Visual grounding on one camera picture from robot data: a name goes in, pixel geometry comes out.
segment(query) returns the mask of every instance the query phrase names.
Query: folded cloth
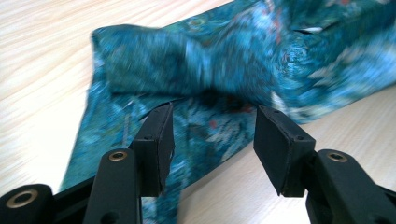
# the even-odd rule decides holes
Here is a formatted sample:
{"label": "folded cloth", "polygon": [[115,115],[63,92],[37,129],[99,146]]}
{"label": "folded cloth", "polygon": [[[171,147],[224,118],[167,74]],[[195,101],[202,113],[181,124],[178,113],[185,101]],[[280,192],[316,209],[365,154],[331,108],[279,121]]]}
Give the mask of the folded cloth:
{"label": "folded cloth", "polygon": [[146,223],[175,223],[182,189],[245,147],[255,105],[318,119],[396,80],[396,1],[237,0],[162,29],[92,33],[94,74],[63,189],[127,147],[147,113],[174,102],[166,194]]}

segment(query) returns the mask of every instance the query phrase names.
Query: wooden table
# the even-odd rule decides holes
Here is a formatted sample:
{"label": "wooden table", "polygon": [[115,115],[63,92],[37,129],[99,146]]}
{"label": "wooden table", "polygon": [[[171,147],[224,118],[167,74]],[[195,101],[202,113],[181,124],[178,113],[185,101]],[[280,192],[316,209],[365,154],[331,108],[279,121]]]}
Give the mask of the wooden table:
{"label": "wooden table", "polygon": [[[91,31],[163,27],[228,0],[0,2],[0,195],[44,183],[58,192],[92,78]],[[317,149],[354,156],[396,190],[396,87],[303,128]],[[277,197],[252,145],[185,189],[179,223],[308,223],[304,199]]]}

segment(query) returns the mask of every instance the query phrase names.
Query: patterned fabric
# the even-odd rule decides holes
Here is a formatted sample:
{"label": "patterned fabric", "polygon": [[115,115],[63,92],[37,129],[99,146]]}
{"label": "patterned fabric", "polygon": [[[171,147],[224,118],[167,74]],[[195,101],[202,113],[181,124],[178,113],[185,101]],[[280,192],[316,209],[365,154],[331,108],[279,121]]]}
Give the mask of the patterned fabric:
{"label": "patterned fabric", "polygon": [[318,119],[396,80],[396,1],[237,0],[162,29],[92,33],[94,74],[63,188],[127,147],[147,113],[174,101],[166,194],[146,223],[175,223],[182,189],[253,139],[255,106]]}

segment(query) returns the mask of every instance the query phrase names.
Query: garment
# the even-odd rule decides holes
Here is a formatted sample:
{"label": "garment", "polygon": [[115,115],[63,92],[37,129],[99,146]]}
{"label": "garment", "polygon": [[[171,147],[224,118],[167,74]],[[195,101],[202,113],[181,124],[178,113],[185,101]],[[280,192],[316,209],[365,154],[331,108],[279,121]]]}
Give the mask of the garment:
{"label": "garment", "polygon": [[396,1],[237,0],[162,29],[92,33],[94,74],[63,188],[127,147],[144,117],[174,102],[166,194],[146,223],[175,223],[182,189],[253,139],[255,105],[309,122],[396,80]]}

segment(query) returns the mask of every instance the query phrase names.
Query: tabletop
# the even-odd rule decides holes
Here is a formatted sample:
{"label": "tabletop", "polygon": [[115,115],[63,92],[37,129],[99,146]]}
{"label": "tabletop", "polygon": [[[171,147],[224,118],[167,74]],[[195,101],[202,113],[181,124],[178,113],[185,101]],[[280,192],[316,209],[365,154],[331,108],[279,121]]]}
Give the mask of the tabletop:
{"label": "tabletop", "polygon": [[[92,78],[91,31],[164,27],[228,0],[0,2],[0,195],[43,183],[59,191]],[[303,125],[316,150],[355,157],[396,190],[396,87]],[[309,223],[304,199],[278,197],[252,144],[188,187],[179,223]]]}

